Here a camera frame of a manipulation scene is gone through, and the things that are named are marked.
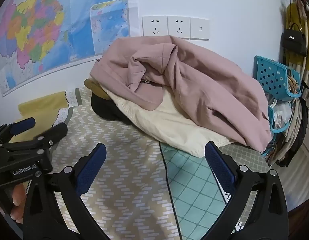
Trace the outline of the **person's left hand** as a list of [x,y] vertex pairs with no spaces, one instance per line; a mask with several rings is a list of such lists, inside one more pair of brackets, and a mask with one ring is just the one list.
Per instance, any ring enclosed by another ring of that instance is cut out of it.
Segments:
[[26,197],[26,188],[24,187],[24,184],[16,185],[12,192],[12,202],[14,207],[11,210],[10,217],[18,224],[23,223]]

